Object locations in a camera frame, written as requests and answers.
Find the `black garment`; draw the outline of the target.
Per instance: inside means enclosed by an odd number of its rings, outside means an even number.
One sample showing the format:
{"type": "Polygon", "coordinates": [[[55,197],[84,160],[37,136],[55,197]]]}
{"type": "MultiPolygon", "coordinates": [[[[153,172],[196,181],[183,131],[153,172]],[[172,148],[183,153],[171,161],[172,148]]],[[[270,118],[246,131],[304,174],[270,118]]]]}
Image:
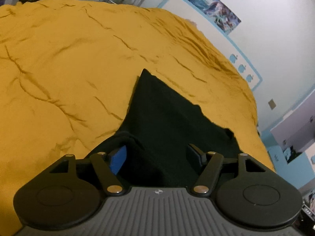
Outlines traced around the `black garment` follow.
{"type": "Polygon", "coordinates": [[[190,188],[202,173],[190,144],[225,158],[241,152],[230,129],[211,122],[198,105],[143,70],[123,123],[94,152],[127,148],[117,173],[125,187],[190,188]]]}

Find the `mustard yellow bed cover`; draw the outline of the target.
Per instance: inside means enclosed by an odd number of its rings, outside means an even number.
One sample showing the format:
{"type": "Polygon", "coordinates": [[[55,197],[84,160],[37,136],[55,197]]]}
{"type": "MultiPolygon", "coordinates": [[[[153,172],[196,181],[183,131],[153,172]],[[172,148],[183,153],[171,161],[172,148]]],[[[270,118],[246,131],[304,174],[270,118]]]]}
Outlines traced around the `mustard yellow bed cover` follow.
{"type": "Polygon", "coordinates": [[[122,124],[137,77],[158,76],[273,168],[247,82],[196,26],[163,9],[80,0],[1,6],[1,235],[16,191],[122,124]]]}

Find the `white blue toy chest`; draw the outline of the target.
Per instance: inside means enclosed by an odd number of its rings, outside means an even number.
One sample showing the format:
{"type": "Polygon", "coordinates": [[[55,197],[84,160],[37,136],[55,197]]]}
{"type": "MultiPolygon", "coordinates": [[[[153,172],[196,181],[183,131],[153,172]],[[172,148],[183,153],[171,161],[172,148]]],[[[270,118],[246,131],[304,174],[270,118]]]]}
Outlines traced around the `white blue toy chest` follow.
{"type": "Polygon", "coordinates": [[[314,179],[314,92],[271,129],[268,147],[276,173],[300,189],[314,179]]]}

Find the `white blue headboard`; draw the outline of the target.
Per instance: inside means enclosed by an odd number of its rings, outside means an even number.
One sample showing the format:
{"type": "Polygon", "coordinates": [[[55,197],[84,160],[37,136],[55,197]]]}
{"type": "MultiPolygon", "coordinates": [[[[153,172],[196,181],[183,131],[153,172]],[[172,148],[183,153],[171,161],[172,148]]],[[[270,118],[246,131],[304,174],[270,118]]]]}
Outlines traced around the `white blue headboard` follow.
{"type": "Polygon", "coordinates": [[[252,91],[260,85],[263,78],[251,61],[236,43],[195,5],[188,0],[163,0],[158,7],[195,22],[197,29],[232,63],[252,91]]]}

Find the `beige wall switch plate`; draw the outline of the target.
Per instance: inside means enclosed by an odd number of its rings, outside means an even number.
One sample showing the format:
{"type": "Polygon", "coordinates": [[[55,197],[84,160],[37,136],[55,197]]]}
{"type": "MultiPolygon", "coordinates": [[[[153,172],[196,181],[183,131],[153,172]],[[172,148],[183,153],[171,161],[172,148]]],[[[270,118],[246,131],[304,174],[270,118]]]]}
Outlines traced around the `beige wall switch plate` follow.
{"type": "Polygon", "coordinates": [[[268,101],[268,105],[269,105],[271,110],[273,110],[276,107],[276,103],[275,103],[275,101],[273,99],[268,101]]]}

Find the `anime wall poster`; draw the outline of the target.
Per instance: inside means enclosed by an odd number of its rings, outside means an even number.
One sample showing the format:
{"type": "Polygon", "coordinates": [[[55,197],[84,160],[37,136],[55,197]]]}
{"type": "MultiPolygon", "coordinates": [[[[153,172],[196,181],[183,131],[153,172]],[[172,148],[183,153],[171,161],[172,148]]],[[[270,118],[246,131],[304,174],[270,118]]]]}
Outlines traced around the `anime wall poster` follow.
{"type": "Polygon", "coordinates": [[[230,34],[241,23],[241,19],[221,0],[188,0],[225,34],[230,34]]]}

